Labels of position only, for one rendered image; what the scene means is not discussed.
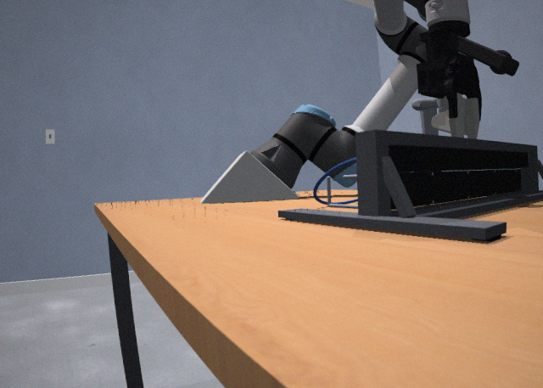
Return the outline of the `dark blue cable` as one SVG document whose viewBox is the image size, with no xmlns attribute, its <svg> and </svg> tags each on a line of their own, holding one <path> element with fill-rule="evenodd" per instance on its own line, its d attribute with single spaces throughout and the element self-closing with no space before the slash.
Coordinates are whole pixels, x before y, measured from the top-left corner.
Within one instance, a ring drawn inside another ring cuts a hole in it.
<svg viewBox="0 0 543 388">
<path fill-rule="evenodd" d="M 323 200 L 320 200 L 317 195 L 316 195 L 316 191 L 319 187 L 319 185 L 321 184 L 321 182 L 326 178 L 328 177 L 330 174 L 332 174 L 333 172 L 337 171 L 339 168 L 343 167 L 343 166 L 347 166 L 349 164 L 352 164 L 352 163 L 355 163 L 356 162 L 356 158 L 354 159 L 351 159 L 351 160 L 347 160 L 337 166 L 335 166 L 334 168 L 332 168 L 331 170 L 329 170 L 328 172 L 326 172 L 316 183 L 315 187 L 314 187 L 314 190 L 313 190 L 313 195 L 314 195 L 314 198 L 316 199 L 316 201 L 318 201 L 319 203 L 321 204 L 324 204 L 324 205 L 327 205 L 327 201 L 323 201 Z M 350 204 L 350 203 L 355 203 L 357 202 L 358 199 L 355 199 L 355 200 L 348 200 L 348 201 L 343 201 L 343 202 L 331 202 L 331 204 L 341 204 L 341 205 L 346 205 L 346 204 Z"/>
</svg>

